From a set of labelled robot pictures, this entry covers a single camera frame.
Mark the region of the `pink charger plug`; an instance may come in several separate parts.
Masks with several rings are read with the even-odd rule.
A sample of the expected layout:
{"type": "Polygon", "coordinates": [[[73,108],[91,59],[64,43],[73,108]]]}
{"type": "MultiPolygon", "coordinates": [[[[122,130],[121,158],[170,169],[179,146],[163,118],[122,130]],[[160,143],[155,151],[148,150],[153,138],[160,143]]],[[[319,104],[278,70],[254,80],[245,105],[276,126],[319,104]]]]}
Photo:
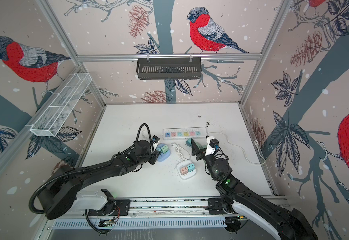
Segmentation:
{"type": "Polygon", "coordinates": [[[180,169],[180,174],[182,176],[186,175],[188,173],[188,168],[187,167],[183,167],[180,169]]]}

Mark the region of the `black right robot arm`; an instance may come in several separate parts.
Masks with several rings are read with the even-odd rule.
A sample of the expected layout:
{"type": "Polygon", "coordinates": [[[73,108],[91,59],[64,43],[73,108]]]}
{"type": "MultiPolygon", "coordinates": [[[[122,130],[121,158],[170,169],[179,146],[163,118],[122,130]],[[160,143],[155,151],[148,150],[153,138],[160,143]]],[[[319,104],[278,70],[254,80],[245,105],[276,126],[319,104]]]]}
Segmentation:
{"type": "Polygon", "coordinates": [[[268,232],[276,240],[316,240],[317,234],[303,213],[289,211],[249,189],[232,175],[228,157],[214,137],[207,137],[206,148],[200,149],[191,141],[191,154],[203,160],[207,173],[217,182],[215,188],[221,195],[222,211],[242,214],[268,232]]]}

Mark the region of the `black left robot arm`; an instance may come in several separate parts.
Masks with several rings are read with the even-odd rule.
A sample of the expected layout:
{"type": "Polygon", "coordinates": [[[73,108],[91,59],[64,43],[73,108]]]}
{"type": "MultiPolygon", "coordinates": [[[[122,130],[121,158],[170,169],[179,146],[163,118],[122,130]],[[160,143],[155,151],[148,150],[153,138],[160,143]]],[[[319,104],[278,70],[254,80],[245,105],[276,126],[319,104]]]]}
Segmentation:
{"type": "Polygon", "coordinates": [[[31,195],[28,208],[34,214],[44,214],[54,220],[67,213],[77,202],[84,188],[112,177],[137,173],[143,164],[154,165],[161,154],[157,149],[160,138],[149,135],[147,140],[136,138],[133,144],[112,156],[109,161],[80,168],[60,167],[31,195]]]}

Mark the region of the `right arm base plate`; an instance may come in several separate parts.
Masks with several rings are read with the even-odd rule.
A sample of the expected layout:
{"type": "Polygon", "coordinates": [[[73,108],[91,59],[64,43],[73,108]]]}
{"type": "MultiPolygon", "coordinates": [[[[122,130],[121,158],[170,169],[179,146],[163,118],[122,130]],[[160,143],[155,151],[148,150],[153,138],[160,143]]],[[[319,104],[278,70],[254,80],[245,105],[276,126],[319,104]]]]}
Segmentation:
{"type": "Polygon", "coordinates": [[[235,214],[233,210],[233,200],[228,197],[210,198],[207,200],[208,206],[205,210],[209,211],[210,215],[231,215],[235,214]]]}

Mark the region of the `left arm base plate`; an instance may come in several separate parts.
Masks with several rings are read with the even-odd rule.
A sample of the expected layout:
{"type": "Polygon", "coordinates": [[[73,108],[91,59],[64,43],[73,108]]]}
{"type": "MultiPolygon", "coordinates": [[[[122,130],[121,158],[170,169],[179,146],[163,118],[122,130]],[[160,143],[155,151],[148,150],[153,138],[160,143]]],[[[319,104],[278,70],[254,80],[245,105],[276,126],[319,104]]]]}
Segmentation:
{"type": "Polygon", "coordinates": [[[89,210],[89,216],[127,216],[131,200],[115,199],[108,201],[100,210],[89,210]]]}

